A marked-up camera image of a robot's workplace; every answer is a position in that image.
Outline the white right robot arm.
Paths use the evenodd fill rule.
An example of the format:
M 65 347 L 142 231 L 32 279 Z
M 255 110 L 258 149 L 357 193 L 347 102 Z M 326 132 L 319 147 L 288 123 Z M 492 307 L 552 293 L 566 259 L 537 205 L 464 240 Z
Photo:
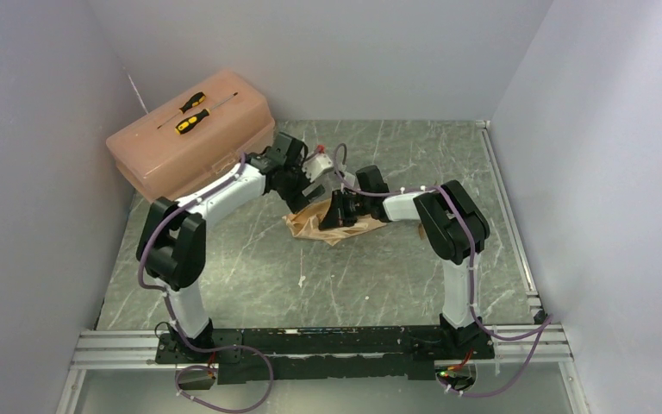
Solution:
M 474 344 L 468 327 L 477 322 L 475 267 L 490 236 L 483 213 L 457 180 L 393 194 L 376 166 L 359 169 L 356 179 L 357 189 L 332 193 L 319 229 L 349 228 L 363 216 L 381 223 L 417 221 L 443 269 L 441 316 L 451 328 L 441 333 L 441 348 L 452 358 L 464 356 Z

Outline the orange cloth napkin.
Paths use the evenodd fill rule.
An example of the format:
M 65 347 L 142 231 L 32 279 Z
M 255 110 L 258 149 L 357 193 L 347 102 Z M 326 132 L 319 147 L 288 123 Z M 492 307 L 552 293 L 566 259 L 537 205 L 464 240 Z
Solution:
M 321 202 L 310 204 L 297 214 L 283 216 L 284 223 L 293 237 L 297 239 L 326 242 L 330 246 L 355 237 L 381 229 L 385 223 L 373 219 L 371 216 L 362 216 L 351 227 L 321 230 L 321 220 L 326 216 L 331 200 L 328 198 Z

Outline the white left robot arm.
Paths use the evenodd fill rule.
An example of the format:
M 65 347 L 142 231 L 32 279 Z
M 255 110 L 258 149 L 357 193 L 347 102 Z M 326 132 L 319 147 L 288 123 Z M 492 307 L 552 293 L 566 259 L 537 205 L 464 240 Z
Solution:
M 318 148 L 279 133 L 260 153 L 242 154 L 216 181 L 177 200 L 157 198 L 150 205 L 136 259 L 137 279 L 161 293 L 177 334 L 179 351 L 193 362 L 213 350 L 213 323 L 204 309 L 199 278 L 206 263 L 206 233 L 244 204 L 274 192 L 297 213 L 324 193 L 320 183 L 334 170 Z

